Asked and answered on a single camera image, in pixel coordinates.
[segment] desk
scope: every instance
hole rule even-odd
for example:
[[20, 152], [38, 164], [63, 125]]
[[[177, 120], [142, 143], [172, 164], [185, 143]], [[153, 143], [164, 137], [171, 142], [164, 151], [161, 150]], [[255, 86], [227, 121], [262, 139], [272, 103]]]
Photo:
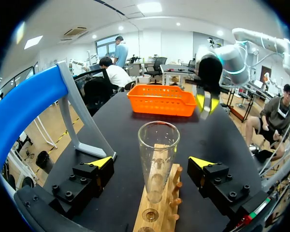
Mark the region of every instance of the desk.
[[141, 65], [144, 64], [145, 67], [153, 67], [154, 62], [135, 62], [133, 64], [128, 64], [129, 66], [132, 66], [132, 69], [128, 70], [129, 76], [140, 76], [141, 72], [140, 69], [142, 68]]
[[249, 115], [249, 112], [251, 110], [251, 107], [252, 107], [252, 105], [254, 103], [254, 100], [255, 100], [256, 96], [259, 96], [259, 97], [262, 97], [262, 98], [263, 97], [266, 97], [269, 100], [272, 99], [272, 97], [269, 94], [262, 92], [261, 89], [255, 87], [253, 85], [251, 85], [251, 86], [252, 86], [252, 88], [248, 88], [247, 86], [241, 86], [241, 88], [249, 91], [252, 94], [252, 97], [250, 98], [250, 102], [249, 102], [249, 104], [247, 106], [247, 109], [246, 109], [246, 112], [245, 112], [244, 116], [242, 116], [239, 112], [237, 112], [231, 106], [231, 103], [232, 103], [232, 100], [233, 100], [233, 97], [234, 97], [234, 94], [235, 94], [235, 89], [233, 89], [233, 91], [231, 90], [230, 95], [229, 95], [229, 98], [228, 98], [227, 106], [229, 107], [231, 113], [233, 113], [242, 122], [244, 122], [245, 120], [247, 120], [248, 115]]
[[[149, 121], [163, 120], [173, 123], [181, 135], [174, 160], [184, 168], [180, 177], [183, 203], [179, 207], [176, 231], [222, 231], [229, 219], [198, 192], [187, 174], [188, 157], [223, 162], [229, 166], [233, 176], [250, 185], [252, 194], [261, 190], [261, 181], [243, 137], [226, 112], [219, 106], [207, 120], [199, 122], [196, 111], [189, 118], [136, 114], [132, 112], [126, 93], [112, 97], [93, 118], [118, 153], [115, 173], [100, 198], [93, 198], [73, 221], [97, 232], [132, 231], [144, 188], [137, 132]], [[95, 136], [85, 127], [79, 131], [78, 137], [84, 143], [99, 147]], [[48, 175], [44, 188], [51, 192], [53, 184], [68, 178], [73, 166], [93, 160], [92, 156], [75, 151], [73, 144], [69, 143]]]
[[170, 77], [171, 76], [179, 76], [179, 86], [182, 86], [182, 77], [194, 75], [192, 72], [188, 72], [188, 69], [191, 69], [186, 66], [177, 65], [177, 64], [161, 64], [161, 72], [162, 72], [162, 84], [163, 85], [170, 85]]

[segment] blue padding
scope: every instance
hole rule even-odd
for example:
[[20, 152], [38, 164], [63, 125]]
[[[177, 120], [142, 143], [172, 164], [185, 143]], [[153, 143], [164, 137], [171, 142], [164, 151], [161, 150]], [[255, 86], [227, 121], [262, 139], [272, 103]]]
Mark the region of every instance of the blue padding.
[[67, 94], [59, 67], [54, 66], [23, 81], [0, 101], [0, 169], [25, 128]]

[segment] drinking glass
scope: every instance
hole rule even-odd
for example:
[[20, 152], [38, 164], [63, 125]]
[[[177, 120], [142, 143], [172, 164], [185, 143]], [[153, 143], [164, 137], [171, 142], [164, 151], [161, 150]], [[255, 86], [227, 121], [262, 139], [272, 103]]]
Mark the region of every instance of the drinking glass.
[[158, 203], [168, 180], [180, 140], [178, 129], [168, 122], [144, 124], [138, 132], [147, 198]]

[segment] shorts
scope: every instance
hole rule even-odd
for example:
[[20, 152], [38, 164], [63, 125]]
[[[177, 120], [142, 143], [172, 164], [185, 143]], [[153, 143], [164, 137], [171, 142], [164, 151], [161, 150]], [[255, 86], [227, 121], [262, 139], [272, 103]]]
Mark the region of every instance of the shorts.
[[263, 137], [267, 141], [269, 141], [270, 144], [275, 143], [276, 141], [273, 139], [273, 135], [275, 133], [275, 130], [271, 130], [271, 128], [269, 128], [269, 131], [263, 130], [263, 122], [262, 122], [262, 119], [259, 118], [259, 120], [260, 120], [259, 129], [255, 129], [256, 134], [263, 135]]

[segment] orange basket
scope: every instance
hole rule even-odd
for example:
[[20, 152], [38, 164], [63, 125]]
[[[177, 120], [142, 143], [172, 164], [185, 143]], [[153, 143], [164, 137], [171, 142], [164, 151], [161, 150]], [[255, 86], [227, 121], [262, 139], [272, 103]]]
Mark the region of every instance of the orange basket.
[[138, 85], [127, 96], [136, 113], [189, 117], [197, 105], [192, 93], [178, 86]]

